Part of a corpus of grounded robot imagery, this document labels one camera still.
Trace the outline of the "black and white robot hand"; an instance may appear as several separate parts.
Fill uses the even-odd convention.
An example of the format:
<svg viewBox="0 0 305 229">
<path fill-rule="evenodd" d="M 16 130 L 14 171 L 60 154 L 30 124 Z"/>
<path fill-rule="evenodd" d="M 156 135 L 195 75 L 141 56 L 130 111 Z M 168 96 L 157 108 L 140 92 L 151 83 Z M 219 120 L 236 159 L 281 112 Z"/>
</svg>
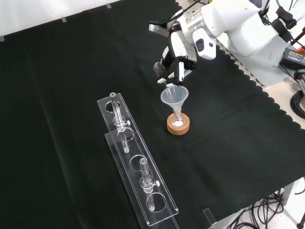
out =
<svg viewBox="0 0 305 229">
<path fill-rule="evenodd" d="M 153 67 L 157 83 L 164 83 L 167 87 L 181 86 L 185 77 L 196 68 L 196 62 L 195 49 L 185 39 L 183 32 L 171 32 L 161 60 Z"/>
</svg>

